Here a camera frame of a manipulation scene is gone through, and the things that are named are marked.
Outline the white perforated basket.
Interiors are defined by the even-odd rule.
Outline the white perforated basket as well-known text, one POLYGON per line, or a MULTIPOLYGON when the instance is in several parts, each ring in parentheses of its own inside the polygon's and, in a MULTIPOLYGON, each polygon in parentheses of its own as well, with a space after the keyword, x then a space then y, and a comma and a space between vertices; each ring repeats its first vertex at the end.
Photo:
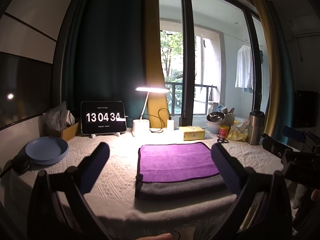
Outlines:
POLYGON ((235 120, 235 114, 234 113, 226 113, 225 114, 225 125, 226 126, 233 126, 235 120))

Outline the white hanging shirt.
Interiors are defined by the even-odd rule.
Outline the white hanging shirt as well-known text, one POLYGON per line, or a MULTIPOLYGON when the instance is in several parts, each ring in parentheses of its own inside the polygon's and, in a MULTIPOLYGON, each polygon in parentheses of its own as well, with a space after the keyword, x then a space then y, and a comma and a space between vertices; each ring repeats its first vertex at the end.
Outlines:
POLYGON ((254 73, 251 48, 243 45, 237 53, 235 88, 244 92, 253 92, 254 73))

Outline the white textured tablecloth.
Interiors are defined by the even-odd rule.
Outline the white textured tablecloth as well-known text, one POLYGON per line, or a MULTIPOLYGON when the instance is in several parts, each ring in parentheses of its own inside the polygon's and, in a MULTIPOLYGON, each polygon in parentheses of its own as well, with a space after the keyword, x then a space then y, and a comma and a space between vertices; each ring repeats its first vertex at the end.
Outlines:
POLYGON ((134 137, 131 133, 73 137, 67 155, 48 174, 77 166, 100 143, 110 157, 85 200, 119 238, 213 222, 229 209, 247 182, 243 168, 212 157, 217 137, 186 142, 179 131, 134 137))

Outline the black scissors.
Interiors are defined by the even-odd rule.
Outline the black scissors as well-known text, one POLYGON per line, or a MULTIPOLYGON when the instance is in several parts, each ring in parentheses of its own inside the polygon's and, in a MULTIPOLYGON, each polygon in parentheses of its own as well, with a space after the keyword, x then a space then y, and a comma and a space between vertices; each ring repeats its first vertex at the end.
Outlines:
POLYGON ((222 136, 219 136, 219 135, 217 136, 217 142, 221 143, 221 144, 229 143, 229 141, 225 137, 222 137, 222 136))

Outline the blue plate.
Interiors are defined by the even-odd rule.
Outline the blue plate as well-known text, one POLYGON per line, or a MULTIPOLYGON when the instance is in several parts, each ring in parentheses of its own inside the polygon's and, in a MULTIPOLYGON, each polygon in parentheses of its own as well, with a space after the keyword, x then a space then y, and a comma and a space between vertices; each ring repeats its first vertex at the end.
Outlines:
POLYGON ((26 155, 36 164, 52 165, 61 161, 68 153, 68 143, 57 137, 40 137, 27 143, 26 155))

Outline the steel bowl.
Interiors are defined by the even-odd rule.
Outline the steel bowl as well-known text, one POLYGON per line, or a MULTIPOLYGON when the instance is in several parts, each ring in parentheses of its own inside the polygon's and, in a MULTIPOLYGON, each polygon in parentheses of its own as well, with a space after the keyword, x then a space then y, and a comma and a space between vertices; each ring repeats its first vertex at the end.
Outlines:
POLYGON ((212 112, 207 115, 207 120, 209 122, 220 122, 225 119, 225 114, 221 112, 212 112))

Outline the grey bowl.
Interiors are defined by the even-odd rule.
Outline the grey bowl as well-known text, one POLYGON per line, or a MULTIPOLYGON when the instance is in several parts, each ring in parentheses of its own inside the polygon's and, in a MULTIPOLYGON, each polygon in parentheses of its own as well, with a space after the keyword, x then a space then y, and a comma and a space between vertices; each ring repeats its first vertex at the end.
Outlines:
POLYGON ((220 127, 225 124, 225 121, 211 122, 207 121, 207 130, 212 134, 219 134, 220 127))

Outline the white charger adapter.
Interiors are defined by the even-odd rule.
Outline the white charger adapter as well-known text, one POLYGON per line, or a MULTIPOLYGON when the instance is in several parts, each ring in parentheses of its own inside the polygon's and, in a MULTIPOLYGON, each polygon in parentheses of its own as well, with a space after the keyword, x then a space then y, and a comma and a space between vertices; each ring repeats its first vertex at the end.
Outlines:
POLYGON ((167 130, 168 131, 174 131, 175 129, 175 122, 173 119, 168 119, 167 120, 167 130))

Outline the crumpled yellow tissue pack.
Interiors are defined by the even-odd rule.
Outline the crumpled yellow tissue pack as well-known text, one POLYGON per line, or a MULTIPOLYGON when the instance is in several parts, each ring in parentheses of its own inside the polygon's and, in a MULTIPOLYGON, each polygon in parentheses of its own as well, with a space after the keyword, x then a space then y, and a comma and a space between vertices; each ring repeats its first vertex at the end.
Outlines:
POLYGON ((246 142, 248 138, 248 129, 242 132, 238 126, 231 126, 227 135, 227 140, 246 142))

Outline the cardboard box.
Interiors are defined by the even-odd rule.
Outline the cardboard box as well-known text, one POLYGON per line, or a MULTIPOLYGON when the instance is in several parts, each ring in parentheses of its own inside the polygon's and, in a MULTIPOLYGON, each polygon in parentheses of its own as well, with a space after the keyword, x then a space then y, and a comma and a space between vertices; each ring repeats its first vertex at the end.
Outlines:
POLYGON ((46 126, 45 133, 47 136, 57 137, 65 141, 69 141, 70 139, 72 139, 73 137, 75 137, 80 133, 80 123, 77 122, 74 125, 67 127, 62 131, 56 131, 46 126))

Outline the dark green curtain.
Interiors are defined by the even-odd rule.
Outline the dark green curtain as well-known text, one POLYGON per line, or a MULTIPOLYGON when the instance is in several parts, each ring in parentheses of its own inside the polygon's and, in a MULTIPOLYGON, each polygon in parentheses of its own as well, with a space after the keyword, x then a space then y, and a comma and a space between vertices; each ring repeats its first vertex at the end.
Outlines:
POLYGON ((62 100, 80 118, 84 101, 121 101, 127 126, 138 118, 146 83, 143 40, 144 0, 72 0, 66 37, 62 100))

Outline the clear plastic bag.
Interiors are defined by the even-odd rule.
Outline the clear plastic bag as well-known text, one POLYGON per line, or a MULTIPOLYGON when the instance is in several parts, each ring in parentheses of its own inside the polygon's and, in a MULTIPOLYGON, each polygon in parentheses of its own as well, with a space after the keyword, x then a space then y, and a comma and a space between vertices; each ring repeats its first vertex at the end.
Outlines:
POLYGON ((59 132, 75 124, 75 117, 67 108, 65 101, 57 107, 43 113, 42 118, 49 129, 59 132))

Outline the black round object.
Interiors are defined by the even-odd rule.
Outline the black round object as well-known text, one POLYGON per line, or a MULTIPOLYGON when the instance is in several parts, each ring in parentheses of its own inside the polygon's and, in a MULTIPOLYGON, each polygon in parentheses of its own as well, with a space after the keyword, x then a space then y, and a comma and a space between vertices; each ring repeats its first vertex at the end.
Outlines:
POLYGON ((31 161, 26 155, 16 155, 11 160, 12 169, 19 176, 27 172, 31 166, 31 161))

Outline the red yellow can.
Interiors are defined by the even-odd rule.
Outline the red yellow can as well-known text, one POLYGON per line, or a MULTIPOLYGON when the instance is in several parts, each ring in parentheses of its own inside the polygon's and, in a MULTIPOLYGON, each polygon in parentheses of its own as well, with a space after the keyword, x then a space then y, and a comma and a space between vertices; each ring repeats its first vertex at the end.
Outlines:
POLYGON ((219 129, 219 138, 226 139, 229 133, 229 126, 222 125, 219 129))

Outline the purple and grey towel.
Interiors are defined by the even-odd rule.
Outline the purple and grey towel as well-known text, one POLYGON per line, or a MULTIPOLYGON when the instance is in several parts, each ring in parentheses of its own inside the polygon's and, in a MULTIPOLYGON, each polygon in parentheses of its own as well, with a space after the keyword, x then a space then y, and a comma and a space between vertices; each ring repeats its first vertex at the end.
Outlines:
POLYGON ((174 200, 225 189, 210 148, 202 142, 143 145, 138 151, 137 199, 174 200))

